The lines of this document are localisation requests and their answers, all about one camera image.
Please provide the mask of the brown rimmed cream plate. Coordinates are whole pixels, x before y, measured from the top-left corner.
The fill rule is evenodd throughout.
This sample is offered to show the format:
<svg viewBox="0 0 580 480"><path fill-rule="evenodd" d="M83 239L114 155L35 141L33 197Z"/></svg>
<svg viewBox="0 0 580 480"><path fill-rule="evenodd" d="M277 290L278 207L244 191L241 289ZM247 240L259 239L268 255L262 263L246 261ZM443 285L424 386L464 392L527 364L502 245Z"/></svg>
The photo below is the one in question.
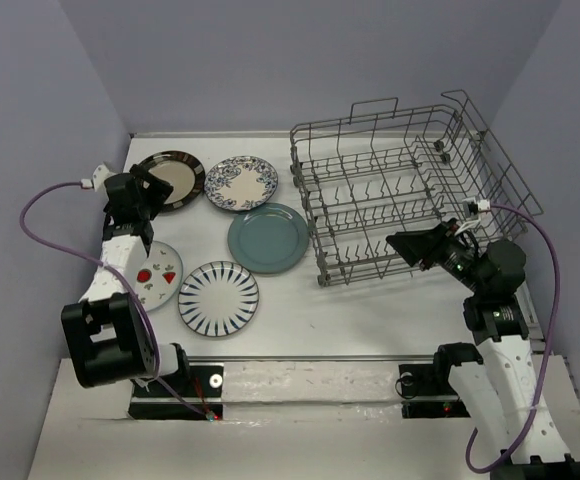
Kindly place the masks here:
<svg viewBox="0 0 580 480"><path fill-rule="evenodd" d="M203 191L206 178L204 166L195 156L187 152L179 150L158 152L145 158L139 165L173 187L163 206L165 213L187 206Z"/></svg>

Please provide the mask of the blue floral plate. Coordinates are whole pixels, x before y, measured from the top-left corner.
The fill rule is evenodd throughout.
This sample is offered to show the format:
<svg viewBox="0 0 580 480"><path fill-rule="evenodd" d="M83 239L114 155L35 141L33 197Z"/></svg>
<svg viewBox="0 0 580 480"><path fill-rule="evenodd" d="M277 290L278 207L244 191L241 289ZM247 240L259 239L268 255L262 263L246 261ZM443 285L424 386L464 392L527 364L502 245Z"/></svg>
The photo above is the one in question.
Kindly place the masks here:
<svg viewBox="0 0 580 480"><path fill-rule="evenodd" d="M278 184L278 173L268 161L256 156L235 156L209 170L204 193L222 210L243 212L270 200Z"/></svg>

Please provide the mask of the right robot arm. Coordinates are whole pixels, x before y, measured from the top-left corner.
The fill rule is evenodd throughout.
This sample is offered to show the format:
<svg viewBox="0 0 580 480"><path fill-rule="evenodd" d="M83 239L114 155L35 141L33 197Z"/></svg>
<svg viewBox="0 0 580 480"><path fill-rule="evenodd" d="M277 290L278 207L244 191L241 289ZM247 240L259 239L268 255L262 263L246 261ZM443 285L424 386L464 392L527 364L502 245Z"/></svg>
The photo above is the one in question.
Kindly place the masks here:
<svg viewBox="0 0 580 480"><path fill-rule="evenodd" d="M455 219L429 230L387 236L409 265L443 268L471 291L463 316L470 343L438 347L432 384L455 391L475 423L468 441L487 441L494 457L468 468L492 479L580 479L580 461L562 439L543 397L545 366L536 368L527 323L516 292L525 280L526 255L499 239L480 249Z"/></svg>

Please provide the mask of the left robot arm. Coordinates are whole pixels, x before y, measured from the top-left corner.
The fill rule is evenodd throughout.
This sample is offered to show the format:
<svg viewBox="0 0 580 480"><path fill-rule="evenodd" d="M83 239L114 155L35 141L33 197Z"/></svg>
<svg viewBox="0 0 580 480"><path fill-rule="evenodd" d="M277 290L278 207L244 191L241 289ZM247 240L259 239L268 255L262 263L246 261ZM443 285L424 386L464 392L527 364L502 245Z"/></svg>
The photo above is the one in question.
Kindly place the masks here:
<svg viewBox="0 0 580 480"><path fill-rule="evenodd" d="M138 165L119 174L100 166L92 186L107 195L101 254L85 294L61 312L76 378L85 388L156 380L168 394L179 395L191 383L189 359L179 344L157 342L134 291L153 243L151 221L173 187Z"/></svg>

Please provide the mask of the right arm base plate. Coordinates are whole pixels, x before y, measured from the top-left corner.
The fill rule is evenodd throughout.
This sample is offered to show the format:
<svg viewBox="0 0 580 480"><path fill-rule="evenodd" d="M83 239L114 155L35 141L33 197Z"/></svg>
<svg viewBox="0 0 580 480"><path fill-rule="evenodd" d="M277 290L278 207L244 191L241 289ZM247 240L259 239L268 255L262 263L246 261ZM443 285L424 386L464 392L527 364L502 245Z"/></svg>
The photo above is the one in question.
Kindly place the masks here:
<svg viewBox="0 0 580 480"><path fill-rule="evenodd" d="M432 363L400 364L395 392L401 399L404 419L470 417L457 393L438 380Z"/></svg>

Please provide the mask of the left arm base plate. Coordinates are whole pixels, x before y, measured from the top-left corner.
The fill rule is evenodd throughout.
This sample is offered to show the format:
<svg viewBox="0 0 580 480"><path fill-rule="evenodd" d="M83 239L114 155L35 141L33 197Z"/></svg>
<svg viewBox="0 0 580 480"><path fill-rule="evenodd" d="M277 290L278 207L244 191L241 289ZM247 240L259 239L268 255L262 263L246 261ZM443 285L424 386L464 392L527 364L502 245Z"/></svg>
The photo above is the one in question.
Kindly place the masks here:
<svg viewBox="0 0 580 480"><path fill-rule="evenodd" d="M224 416L222 400L224 365L193 362L190 377L172 374L159 381L141 385L134 381L127 414L133 420L220 421Z"/></svg>

